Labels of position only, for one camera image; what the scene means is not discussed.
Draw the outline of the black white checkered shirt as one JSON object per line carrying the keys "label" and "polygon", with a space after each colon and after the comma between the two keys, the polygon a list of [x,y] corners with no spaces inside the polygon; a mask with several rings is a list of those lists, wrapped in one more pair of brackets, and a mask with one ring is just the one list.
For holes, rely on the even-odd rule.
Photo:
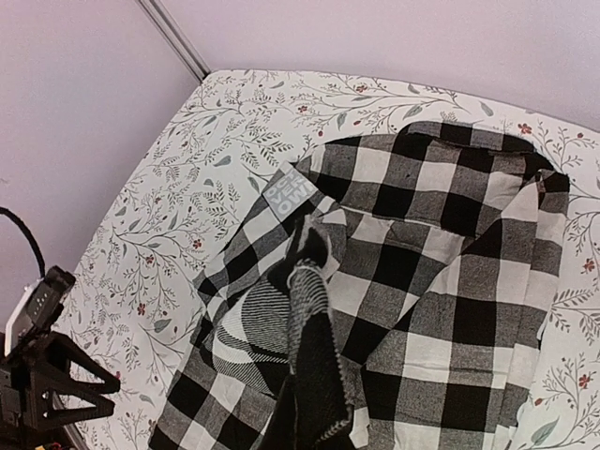
{"label": "black white checkered shirt", "polygon": [[505,449],[557,291],[569,178],[415,122],[284,164],[194,285],[152,449]]}

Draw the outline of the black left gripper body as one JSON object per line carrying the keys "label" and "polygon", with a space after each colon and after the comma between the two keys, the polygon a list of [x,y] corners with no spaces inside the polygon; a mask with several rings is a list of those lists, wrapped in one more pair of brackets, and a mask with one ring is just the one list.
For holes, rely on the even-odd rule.
{"label": "black left gripper body", "polygon": [[36,402],[26,365],[1,366],[1,440],[26,441],[34,424]]}

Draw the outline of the floral patterned table mat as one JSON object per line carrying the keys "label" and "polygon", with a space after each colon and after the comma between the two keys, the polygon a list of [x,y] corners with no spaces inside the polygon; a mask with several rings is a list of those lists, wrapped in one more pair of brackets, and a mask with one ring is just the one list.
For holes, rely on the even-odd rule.
{"label": "floral patterned table mat", "polygon": [[221,70],[141,160],[77,267],[59,320],[122,380],[112,416],[78,449],[144,449],[201,307],[192,281],[284,160],[318,143],[457,122],[518,135],[571,181],[561,281],[515,449],[599,445],[599,134],[486,98],[367,76]]}

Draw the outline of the left aluminium frame post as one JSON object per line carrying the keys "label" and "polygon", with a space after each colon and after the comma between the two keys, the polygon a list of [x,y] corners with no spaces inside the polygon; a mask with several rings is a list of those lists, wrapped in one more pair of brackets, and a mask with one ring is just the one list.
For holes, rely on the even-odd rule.
{"label": "left aluminium frame post", "polygon": [[199,52],[163,2],[159,0],[136,0],[136,4],[156,27],[193,78],[201,83],[210,74],[210,68],[203,61]]}

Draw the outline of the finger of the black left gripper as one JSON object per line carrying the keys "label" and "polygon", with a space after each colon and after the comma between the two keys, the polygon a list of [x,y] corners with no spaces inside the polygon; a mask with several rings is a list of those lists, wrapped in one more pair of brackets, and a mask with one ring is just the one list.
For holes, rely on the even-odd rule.
{"label": "finger of the black left gripper", "polygon": [[[61,394],[108,395],[120,390],[120,380],[94,361],[70,337],[54,331],[23,337],[8,354],[8,362],[24,376],[24,385]],[[97,382],[71,377],[71,366],[79,366]]]}
{"label": "finger of the black left gripper", "polygon": [[100,375],[100,382],[72,379],[56,369],[32,371],[25,388],[25,424],[33,429],[54,429],[111,416],[116,378]]}

